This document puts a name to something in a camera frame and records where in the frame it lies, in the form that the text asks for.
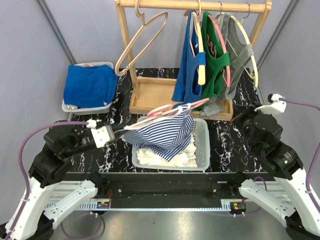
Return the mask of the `wooden clothes rack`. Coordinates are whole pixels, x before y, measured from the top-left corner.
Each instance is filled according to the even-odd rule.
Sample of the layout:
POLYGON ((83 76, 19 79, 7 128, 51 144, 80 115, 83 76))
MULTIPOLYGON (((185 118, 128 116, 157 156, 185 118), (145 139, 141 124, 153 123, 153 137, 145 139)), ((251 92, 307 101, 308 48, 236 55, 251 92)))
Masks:
POLYGON ((200 0, 117 0, 115 6, 125 47, 115 64, 115 73, 119 77, 126 72, 130 74, 133 85, 133 93, 129 105, 130 113, 147 114, 161 105, 174 104, 171 97, 177 82, 174 78, 139 77, 136 74, 135 63, 150 45, 147 44, 137 56, 133 56, 132 46, 140 34, 153 21, 161 17, 167 20, 169 16, 168 9, 184 10, 187 13, 192 10, 199 10, 258 14, 248 38, 249 42, 255 44, 272 9, 272 1, 266 0, 261 4, 248 4, 201 2, 200 0), (136 16, 141 19, 141 27, 133 37, 129 35, 125 8, 134 8, 136 16))

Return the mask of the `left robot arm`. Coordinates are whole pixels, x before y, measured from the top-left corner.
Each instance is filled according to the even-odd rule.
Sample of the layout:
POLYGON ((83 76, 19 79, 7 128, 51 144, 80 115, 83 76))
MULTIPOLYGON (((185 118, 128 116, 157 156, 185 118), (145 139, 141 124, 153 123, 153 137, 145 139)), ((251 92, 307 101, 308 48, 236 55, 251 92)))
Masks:
POLYGON ((22 142, 18 164, 25 180, 25 192, 11 219, 1 224, 3 240, 48 240, 60 223, 79 205, 92 198, 112 197, 109 180, 91 172, 80 186, 49 209, 45 206, 78 154, 103 148, 123 135, 123 126, 100 120, 57 121, 31 132, 22 142), (22 157, 28 140, 42 130, 45 144, 25 170, 22 157))

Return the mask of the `blue white striped tank top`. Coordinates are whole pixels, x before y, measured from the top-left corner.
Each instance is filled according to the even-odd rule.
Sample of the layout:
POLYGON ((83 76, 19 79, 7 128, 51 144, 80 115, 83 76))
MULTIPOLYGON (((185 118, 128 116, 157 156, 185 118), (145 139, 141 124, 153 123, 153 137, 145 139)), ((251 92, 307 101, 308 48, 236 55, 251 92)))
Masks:
POLYGON ((126 142, 139 149, 150 149, 166 161, 182 152, 191 141, 193 117, 192 104, 185 103, 171 110, 168 115, 148 117, 126 126, 126 142))

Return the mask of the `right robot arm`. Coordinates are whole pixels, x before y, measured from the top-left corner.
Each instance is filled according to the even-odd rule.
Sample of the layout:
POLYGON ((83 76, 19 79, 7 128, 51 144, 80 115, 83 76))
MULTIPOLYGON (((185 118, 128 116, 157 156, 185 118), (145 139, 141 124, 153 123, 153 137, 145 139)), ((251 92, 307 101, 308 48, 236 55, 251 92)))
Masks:
POLYGON ((233 118, 240 127, 251 152, 288 196, 290 203, 258 186, 246 174, 238 172, 227 185, 228 195, 256 203, 285 228, 293 240, 320 238, 320 199, 312 193, 308 175, 296 151, 281 141, 283 128, 266 105, 240 106, 233 118))

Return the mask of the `grey plastic laundry basket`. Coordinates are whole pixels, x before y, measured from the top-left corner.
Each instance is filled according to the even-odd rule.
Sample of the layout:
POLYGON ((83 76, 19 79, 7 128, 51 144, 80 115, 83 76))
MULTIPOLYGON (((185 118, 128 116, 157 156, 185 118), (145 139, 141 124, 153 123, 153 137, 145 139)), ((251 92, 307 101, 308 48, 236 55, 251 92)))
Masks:
POLYGON ((132 146, 132 164, 137 168, 144 169, 158 169, 166 171, 192 171, 192 172, 204 172, 210 166, 210 136, 207 122, 201 118, 193 119, 193 126, 191 130, 194 137, 195 150, 195 162, 197 167, 177 167, 177 166, 158 166, 158 165, 143 165, 140 164, 137 157, 137 148, 132 146))

